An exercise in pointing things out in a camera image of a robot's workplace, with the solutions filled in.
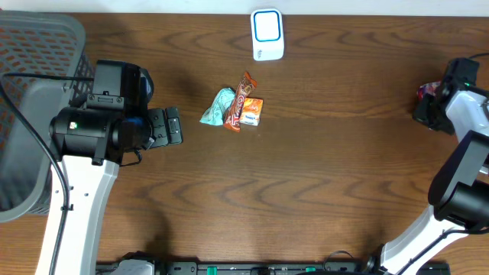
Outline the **small orange snack pack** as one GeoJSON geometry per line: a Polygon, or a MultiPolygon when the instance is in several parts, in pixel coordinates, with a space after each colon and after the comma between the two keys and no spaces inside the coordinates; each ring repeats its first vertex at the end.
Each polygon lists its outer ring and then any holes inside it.
{"type": "Polygon", "coordinates": [[[241,111],[240,123],[258,126],[261,120],[261,111],[264,101],[262,99],[246,98],[241,111]]]}

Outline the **purple pantyliner pack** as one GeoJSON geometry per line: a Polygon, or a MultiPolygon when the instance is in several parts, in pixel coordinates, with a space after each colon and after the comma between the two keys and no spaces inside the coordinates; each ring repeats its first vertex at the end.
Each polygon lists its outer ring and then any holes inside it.
{"type": "Polygon", "coordinates": [[[416,93],[418,101],[422,101],[425,95],[436,96],[436,89],[440,86],[441,82],[429,82],[421,85],[416,93]]]}

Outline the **brown orange chocolate bar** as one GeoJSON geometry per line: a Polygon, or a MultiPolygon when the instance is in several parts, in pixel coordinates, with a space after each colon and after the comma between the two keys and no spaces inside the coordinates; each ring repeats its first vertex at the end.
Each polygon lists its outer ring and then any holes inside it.
{"type": "Polygon", "coordinates": [[[239,132],[241,130],[240,117],[245,100],[256,87],[257,82],[251,78],[249,72],[245,72],[240,83],[238,84],[233,102],[226,112],[224,120],[225,128],[235,132],[239,132]]]}

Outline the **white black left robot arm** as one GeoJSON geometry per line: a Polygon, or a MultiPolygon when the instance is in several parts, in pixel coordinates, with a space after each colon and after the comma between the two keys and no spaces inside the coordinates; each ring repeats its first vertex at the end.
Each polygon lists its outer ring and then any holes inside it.
{"type": "Polygon", "coordinates": [[[180,144],[180,114],[155,108],[125,117],[114,110],[64,108],[50,126],[60,155],[52,164],[50,212],[36,272],[94,274],[109,194],[131,150],[180,144]]]}

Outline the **mint green wipes pack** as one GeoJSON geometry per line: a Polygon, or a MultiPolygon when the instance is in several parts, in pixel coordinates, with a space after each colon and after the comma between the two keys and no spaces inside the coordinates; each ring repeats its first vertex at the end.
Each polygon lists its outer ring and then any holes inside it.
{"type": "Polygon", "coordinates": [[[203,113],[199,121],[211,126],[223,126],[225,113],[230,108],[234,98],[235,92],[233,89],[221,89],[215,96],[211,106],[203,113]]]}

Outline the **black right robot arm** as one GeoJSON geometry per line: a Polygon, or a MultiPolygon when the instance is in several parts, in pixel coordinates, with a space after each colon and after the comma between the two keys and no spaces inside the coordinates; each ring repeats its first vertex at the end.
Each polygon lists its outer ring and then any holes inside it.
{"type": "Polygon", "coordinates": [[[381,247],[369,272],[415,274],[451,243],[488,232],[488,93],[466,85],[445,107],[458,146],[429,188],[429,205],[405,232],[381,247]]]}

